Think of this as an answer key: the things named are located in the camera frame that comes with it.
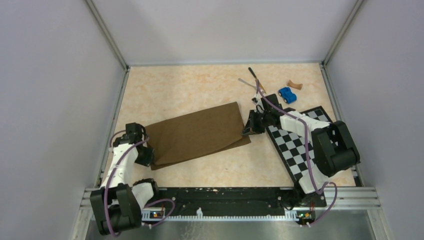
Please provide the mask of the brown cloth napkin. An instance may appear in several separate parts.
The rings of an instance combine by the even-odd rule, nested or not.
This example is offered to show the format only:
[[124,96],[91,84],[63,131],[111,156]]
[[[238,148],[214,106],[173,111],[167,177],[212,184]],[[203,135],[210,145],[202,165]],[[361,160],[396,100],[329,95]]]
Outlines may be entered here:
[[154,149],[152,170],[205,157],[251,143],[242,135],[244,122],[231,102],[153,123],[146,127]]

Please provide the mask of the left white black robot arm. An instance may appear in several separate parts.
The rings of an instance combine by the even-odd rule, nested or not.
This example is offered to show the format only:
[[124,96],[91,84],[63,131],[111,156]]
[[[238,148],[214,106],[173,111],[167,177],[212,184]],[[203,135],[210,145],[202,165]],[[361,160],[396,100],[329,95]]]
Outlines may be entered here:
[[142,207],[154,207],[161,198],[153,179],[130,182],[135,164],[149,167],[154,161],[154,149],[147,146],[146,128],[133,122],[126,124],[121,133],[121,137],[112,137],[113,158],[104,182],[89,197],[97,229],[103,236],[117,237],[123,231],[139,228]]

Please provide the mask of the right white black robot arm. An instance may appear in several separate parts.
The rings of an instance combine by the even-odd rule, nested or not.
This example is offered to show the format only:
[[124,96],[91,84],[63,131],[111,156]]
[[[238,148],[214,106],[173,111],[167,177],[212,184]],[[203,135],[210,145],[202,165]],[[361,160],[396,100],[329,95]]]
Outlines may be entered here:
[[269,103],[281,107],[275,94],[252,99],[242,135],[267,133],[287,169],[294,189],[288,194],[290,206],[307,206],[319,200],[330,178],[360,163],[359,151],[343,121],[332,121],[322,106],[298,112],[284,109],[285,114]]

